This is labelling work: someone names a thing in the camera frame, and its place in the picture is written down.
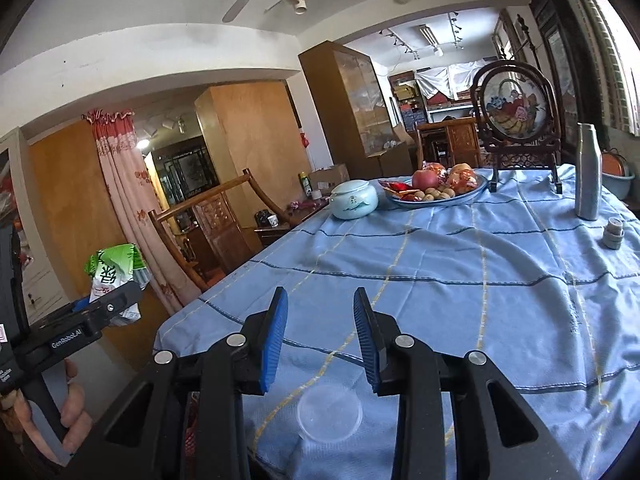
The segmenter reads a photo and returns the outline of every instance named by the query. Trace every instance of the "red apple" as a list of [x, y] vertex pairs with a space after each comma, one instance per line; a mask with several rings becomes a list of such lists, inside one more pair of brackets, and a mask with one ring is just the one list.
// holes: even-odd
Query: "red apple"
[[411, 179], [411, 185], [414, 189], [420, 189], [422, 191], [430, 187], [438, 187], [440, 185], [438, 177], [439, 175], [435, 171], [418, 170]]

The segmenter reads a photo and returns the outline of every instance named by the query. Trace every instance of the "silver water bottle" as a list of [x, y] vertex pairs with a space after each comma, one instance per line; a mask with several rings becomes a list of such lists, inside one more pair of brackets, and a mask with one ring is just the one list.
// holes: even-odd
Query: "silver water bottle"
[[575, 153], [575, 214], [585, 220], [598, 218], [602, 195], [602, 155], [593, 124], [578, 123]]

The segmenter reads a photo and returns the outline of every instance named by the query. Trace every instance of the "pink flower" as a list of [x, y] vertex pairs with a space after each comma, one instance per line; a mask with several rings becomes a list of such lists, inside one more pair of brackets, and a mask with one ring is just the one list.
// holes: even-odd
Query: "pink flower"
[[518, 106], [518, 108], [516, 108], [515, 117], [519, 121], [526, 121], [527, 120], [527, 111], [525, 110], [525, 108], [523, 106]]

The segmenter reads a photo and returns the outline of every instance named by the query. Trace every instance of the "blue gripper pad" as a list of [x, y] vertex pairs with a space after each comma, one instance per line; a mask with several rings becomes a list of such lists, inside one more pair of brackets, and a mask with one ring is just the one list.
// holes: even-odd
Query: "blue gripper pad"
[[268, 317], [271, 317], [269, 332], [262, 347], [262, 373], [260, 375], [260, 389], [263, 393], [269, 391], [273, 384], [278, 370], [278, 360], [280, 359], [280, 349], [282, 348], [282, 338], [284, 329], [287, 326], [287, 315], [289, 313], [289, 297], [287, 291], [281, 286], [276, 288], [276, 292], [271, 300]]
[[363, 287], [359, 287], [353, 295], [353, 319], [356, 322], [360, 352], [364, 362], [364, 369], [367, 373], [367, 381], [369, 381], [373, 392], [376, 394], [380, 384], [380, 355], [373, 340], [370, 324], [372, 316], [374, 316], [373, 309], [369, 304], [367, 293]]

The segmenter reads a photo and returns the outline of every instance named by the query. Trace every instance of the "light blue ceramic jar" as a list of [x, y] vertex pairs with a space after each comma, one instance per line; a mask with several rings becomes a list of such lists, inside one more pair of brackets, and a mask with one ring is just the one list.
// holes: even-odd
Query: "light blue ceramic jar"
[[336, 218], [353, 220], [378, 207], [376, 189], [366, 180], [350, 180], [336, 186], [331, 193], [329, 208]]

